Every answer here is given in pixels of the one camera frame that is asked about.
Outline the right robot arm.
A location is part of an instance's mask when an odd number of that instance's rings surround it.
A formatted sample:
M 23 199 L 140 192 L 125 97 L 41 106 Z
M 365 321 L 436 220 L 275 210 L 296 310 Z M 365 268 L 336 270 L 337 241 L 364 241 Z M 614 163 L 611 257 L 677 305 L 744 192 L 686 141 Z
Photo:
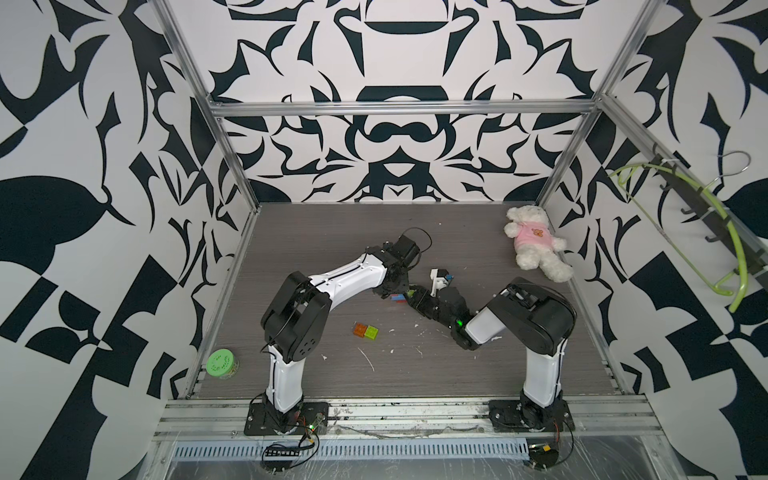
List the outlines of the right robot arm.
M 526 376 L 517 412 L 501 424 L 534 431 L 562 427 L 562 366 L 577 319 L 564 296 L 517 277 L 476 312 L 453 286 L 431 291 L 412 285 L 405 299 L 420 315 L 447 327 L 465 350 L 478 349 L 504 330 L 512 333 L 526 350 Z

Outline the orange lego brick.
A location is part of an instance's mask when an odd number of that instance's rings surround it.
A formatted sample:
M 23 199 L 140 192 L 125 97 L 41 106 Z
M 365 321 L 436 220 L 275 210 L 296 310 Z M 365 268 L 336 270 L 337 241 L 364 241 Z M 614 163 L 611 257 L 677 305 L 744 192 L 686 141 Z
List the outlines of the orange lego brick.
M 353 328 L 353 334 L 357 337 L 364 338 L 367 332 L 368 326 L 362 323 L 355 323 Z

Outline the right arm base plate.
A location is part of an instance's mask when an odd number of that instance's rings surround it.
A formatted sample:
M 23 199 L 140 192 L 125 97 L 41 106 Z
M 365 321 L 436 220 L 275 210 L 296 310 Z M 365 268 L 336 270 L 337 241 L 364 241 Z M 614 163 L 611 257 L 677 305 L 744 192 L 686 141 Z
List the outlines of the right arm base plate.
M 496 432 L 552 432 L 575 429 L 569 406 L 562 396 L 548 407 L 541 407 L 527 397 L 521 400 L 491 400 L 488 418 Z

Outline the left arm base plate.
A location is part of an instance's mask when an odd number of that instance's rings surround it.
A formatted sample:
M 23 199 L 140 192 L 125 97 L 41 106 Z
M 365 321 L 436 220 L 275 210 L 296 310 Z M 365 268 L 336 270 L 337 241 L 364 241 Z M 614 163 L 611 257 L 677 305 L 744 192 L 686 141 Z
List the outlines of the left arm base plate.
M 251 402 L 243 433 L 248 437 L 310 433 L 327 426 L 329 409 L 327 402 L 299 402 L 281 413 L 267 400 Z

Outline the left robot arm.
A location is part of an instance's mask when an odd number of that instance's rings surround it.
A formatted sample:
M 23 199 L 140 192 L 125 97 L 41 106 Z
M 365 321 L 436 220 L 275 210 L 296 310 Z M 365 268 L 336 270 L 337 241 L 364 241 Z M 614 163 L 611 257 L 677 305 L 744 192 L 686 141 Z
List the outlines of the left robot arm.
M 401 235 L 329 272 L 296 271 L 286 277 L 261 318 L 270 357 L 263 398 L 276 419 L 292 424 L 298 416 L 305 360 L 319 345 L 331 311 L 366 291 L 384 299 L 405 294 L 420 257 L 417 243 Z

